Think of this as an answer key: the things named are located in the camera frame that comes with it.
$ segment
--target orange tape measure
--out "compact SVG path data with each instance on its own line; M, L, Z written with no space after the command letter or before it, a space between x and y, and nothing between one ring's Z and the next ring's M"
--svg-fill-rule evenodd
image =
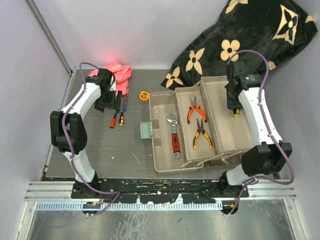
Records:
M140 92L139 98L142 102L148 102L150 97L150 93L146 91Z

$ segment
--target dark wooden surface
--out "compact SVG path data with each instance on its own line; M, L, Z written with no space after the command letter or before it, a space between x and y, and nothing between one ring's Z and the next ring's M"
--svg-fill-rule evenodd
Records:
M116 127L109 128L114 110L106 109L102 113L92 106L86 114L84 118L88 136L86 153L98 177L218 179L223 171L234 167L233 164L216 166L205 164L196 172L166 175L155 171L151 140L140 137L140 122L149 121L150 114L149 103L140 101L139 93L168 91L160 86L167 73L167 69L134 69L132 71L124 126L119 126L119 118L117 118ZM77 94L81 84L80 73L77 71L68 102ZM68 160L57 148L52 151L47 177L74 177Z

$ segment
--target gray floor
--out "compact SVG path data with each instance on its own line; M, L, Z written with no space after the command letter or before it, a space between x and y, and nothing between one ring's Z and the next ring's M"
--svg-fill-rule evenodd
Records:
M190 173L160 175L155 171L150 139L140 137L140 122L150 120L149 103L139 100L141 91L163 92L168 89L160 86L168 70L134 69L129 79L129 99L124 113L125 124L110 129L114 110L104 113L91 107L84 118L88 135L86 152L92 167L100 178L211 178L218 179L222 172L234 167L229 165L208 166ZM68 102L81 87L79 71L75 75ZM73 177L69 162L57 148L52 151L47 177Z
M74 211L37 211L28 239L294 240L295 237L282 200L246 200L232 217L219 210L107 211L94 218Z

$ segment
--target beige toolbox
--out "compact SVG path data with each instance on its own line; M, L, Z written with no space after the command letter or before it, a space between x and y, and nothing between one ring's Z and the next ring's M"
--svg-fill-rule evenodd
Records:
M192 87L176 88L175 91L153 92L149 97L150 121L142 122L141 138L152 140L154 169L160 174L193 172L205 162L228 163L235 156L252 148L252 137L244 111L238 117L227 109L226 76L202 77ZM196 97L197 105L207 116L207 122L194 109L190 124L187 122L190 98ZM180 145L180 158L174 157L171 126L167 115L174 114L178 120L176 131ZM210 149L207 139L200 134L196 146L197 119L203 121L203 129L212 140Z

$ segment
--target gray wall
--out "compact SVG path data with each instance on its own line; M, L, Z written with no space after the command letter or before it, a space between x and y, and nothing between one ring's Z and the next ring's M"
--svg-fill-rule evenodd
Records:
M23 0L1 1L0 33L0 238L11 240L68 75Z
M169 68L227 0L35 0L76 66Z
M296 0L320 29L320 1ZM312 239L320 235L320 35L284 66L276 68L266 86L266 100L277 130L293 147L290 160L294 187L304 223ZM288 168L283 170L290 176Z

